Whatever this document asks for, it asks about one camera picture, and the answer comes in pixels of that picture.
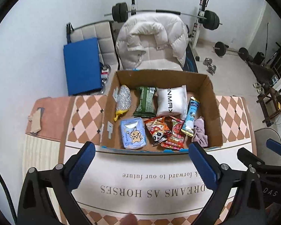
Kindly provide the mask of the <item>operator fingertip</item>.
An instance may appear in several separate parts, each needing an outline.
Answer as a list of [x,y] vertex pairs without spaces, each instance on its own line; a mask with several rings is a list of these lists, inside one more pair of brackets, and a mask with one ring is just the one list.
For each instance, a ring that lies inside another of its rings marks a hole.
[[123,219],[123,224],[125,225],[138,225],[138,220],[136,216],[132,213],[126,215]]

